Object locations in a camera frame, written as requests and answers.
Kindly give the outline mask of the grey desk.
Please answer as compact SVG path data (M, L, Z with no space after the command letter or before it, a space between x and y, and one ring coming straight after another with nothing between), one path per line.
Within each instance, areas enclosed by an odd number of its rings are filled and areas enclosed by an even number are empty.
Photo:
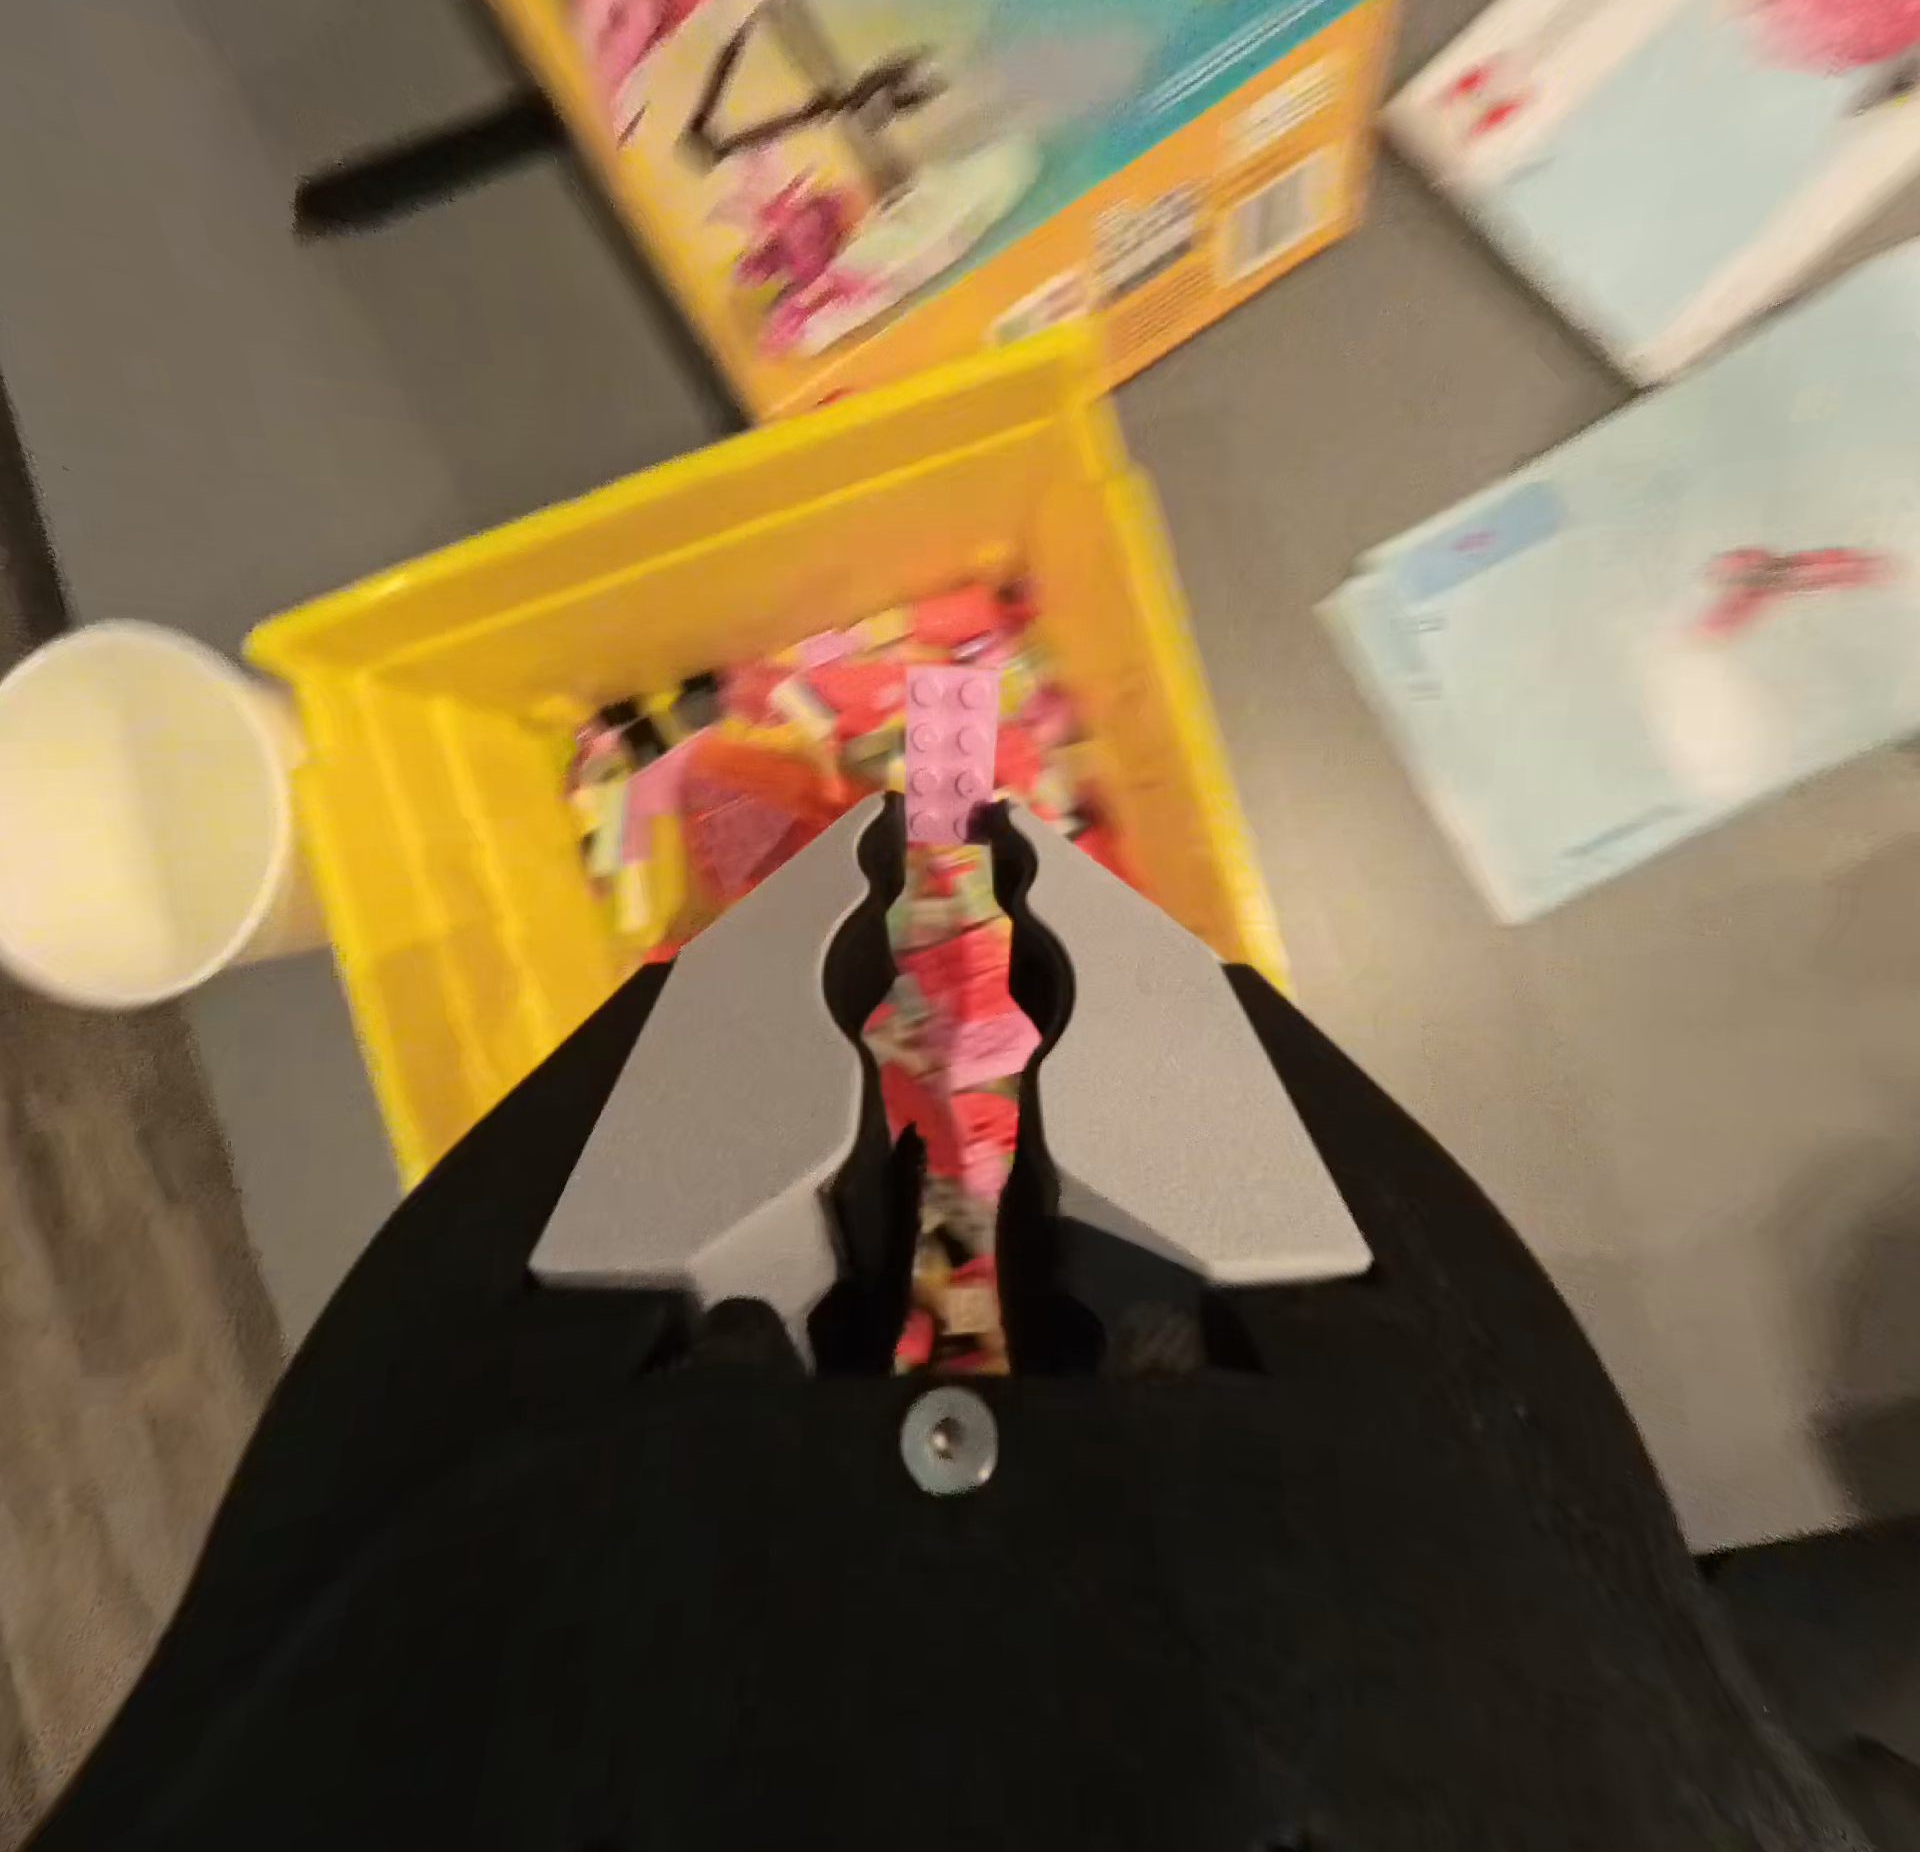
M472 0L3 0L4 386L80 619L258 619L736 426L568 162L299 235L510 99ZM1600 1350L1692 1545L1916 1511L1916 749L1502 928L1315 605L1621 403L1405 165L1118 399L1298 998Z

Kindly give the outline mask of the closed instruction booklet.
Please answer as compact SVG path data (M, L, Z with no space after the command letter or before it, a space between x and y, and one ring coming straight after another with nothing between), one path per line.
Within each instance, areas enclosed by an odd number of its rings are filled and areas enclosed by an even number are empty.
M1494 0L1383 134L1635 386L1916 185L1917 0Z

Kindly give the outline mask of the pile of toy bricks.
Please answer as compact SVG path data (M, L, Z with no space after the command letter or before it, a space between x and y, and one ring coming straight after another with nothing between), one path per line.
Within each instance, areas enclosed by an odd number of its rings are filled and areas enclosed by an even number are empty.
M576 730L565 798L589 890L629 964L668 959L853 801L901 787L911 665L993 676L993 791L1138 885L1092 783L1092 745L1033 592L998 566L677 687L612 700ZM1036 1031L1011 1000L1011 926L986 851L911 857L885 928L900 972L865 1040L891 1131L920 1133L927 1157L895 1370L1000 1373L997 1201Z

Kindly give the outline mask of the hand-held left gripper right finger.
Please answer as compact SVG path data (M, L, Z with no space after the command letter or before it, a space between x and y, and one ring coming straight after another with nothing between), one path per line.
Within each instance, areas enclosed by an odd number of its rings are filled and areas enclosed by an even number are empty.
M1038 1043L997 1213L1016 1373L1249 1373L1234 1297L1373 1266L1239 967L1038 815L979 819Z

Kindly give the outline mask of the black bar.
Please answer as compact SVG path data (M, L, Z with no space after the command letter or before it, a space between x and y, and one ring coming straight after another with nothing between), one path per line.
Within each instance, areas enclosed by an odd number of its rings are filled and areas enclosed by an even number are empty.
M514 92L302 174L290 202L292 234L315 240L384 230L561 149L567 137L544 94Z

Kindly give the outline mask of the open light blue instruction booklet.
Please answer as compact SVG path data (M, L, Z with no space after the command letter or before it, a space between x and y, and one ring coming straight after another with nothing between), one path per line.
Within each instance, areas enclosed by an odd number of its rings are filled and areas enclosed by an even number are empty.
M1369 549L1320 618L1505 926L1914 739L1916 243Z

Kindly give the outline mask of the yellow plastic bin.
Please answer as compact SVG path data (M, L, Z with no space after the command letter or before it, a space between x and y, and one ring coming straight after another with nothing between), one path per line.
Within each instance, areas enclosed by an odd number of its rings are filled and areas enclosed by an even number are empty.
M403 1189L630 975L565 736L833 623L1021 569L1146 894L1286 985L1153 480L1092 334L783 418L254 626L302 722L302 844Z

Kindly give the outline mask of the long pink brick plate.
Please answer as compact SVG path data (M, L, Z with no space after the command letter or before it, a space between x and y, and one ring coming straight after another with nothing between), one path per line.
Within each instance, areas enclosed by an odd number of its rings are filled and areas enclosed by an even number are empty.
M911 663L901 697L904 836L917 849L963 846L993 797L1000 672Z

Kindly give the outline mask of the yellow toy box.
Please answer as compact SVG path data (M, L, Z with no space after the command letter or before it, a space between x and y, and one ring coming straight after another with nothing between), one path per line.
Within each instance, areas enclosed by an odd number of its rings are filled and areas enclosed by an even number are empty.
M484 0L753 422L1087 325L1138 378L1353 231L1402 0Z

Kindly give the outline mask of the white paper cup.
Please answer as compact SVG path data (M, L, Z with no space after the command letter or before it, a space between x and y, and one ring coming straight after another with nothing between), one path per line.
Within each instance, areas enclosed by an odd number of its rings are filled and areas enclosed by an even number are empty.
M284 687L161 623L76 626L3 684L3 962L90 1013L327 949Z

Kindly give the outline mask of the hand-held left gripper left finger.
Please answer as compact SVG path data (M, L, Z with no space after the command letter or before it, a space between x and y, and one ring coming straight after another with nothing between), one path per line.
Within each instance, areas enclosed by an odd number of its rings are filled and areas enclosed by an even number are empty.
M856 802L662 967L528 1258L559 1289L765 1304L812 1366L888 1373L920 1150L862 1031L895 981L900 797Z

